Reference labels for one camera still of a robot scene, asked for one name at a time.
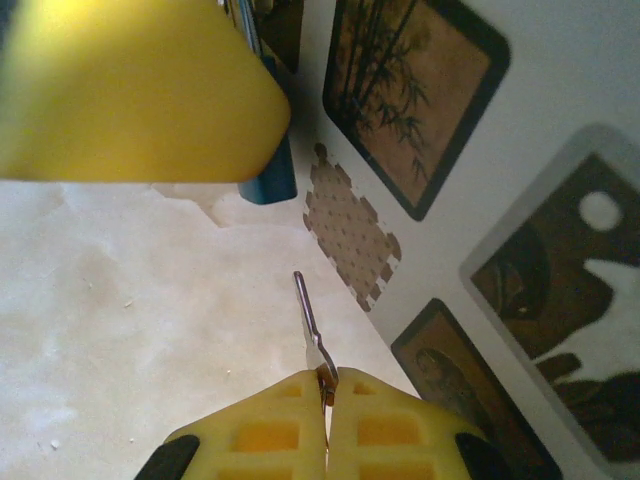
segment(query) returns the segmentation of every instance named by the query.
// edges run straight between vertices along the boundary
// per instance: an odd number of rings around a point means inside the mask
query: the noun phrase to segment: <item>white wall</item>
[[[415,222],[324,113],[321,93],[335,1],[306,2],[301,63],[292,93],[296,109],[292,146],[300,166],[301,191],[304,194],[308,186],[305,177],[313,142],[321,141],[402,245],[403,261],[370,314],[384,340],[388,344],[395,340],[431,298],[442,299],[565,478],[609,478],[556,415],[554,400],[538,388],[527,361],[518,361],[526,358],[515,342],[496,331],[471,298],[459,269],[579,129],[606,123],[640,144],[640,2],[468,0],[466,4],[508,39],[511,66],[427,216]],[[618,473],[631,475],[629,469]]]

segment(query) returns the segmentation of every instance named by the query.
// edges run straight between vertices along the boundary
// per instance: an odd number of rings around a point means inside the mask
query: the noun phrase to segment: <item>white floor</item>
[[[133,478],[174,429],[305,368],[409,381],[301,221],[234,186],[0,183],[0,478]]]

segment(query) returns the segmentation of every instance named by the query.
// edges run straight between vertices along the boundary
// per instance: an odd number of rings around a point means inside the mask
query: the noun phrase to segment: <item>white circle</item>
[[[591,192],[580,200],[580,217],[598,232],[612,230],[622,220],[618,203],[604,192]]]

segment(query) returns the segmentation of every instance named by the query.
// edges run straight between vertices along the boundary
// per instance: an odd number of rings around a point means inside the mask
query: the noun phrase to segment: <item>framed picture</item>
[[[558,466],[446,305],[433,299],[391,345],[420,396],[480,427],[515,478],[560,479]]]
[[[228,0],[228,15],[244,32],[237,0]],[[255,21],[263,45],[280,59],[291,72],[298,71],[300,61],[300,34],[304,0],[253,0]]]
[[[337,3],[323,102],[422,220],[509,65],[496,30],[455,0]]]
[[[568,141],[461,270],[585,448],[636,472],[624,478],[640,475],[639,267],[640,149],[594,125]]]

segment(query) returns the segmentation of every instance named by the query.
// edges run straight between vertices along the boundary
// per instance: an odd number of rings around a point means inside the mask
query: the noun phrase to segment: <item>blue object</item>
[[[276,78],[276,61],[273,57],[262,56],[262,63],[273,78]],[[291,158],[289,136],[285,134],[273,158],[257,177],[238,184],[240,196],[257,205],[291,200],[298,195],[296,177]]]

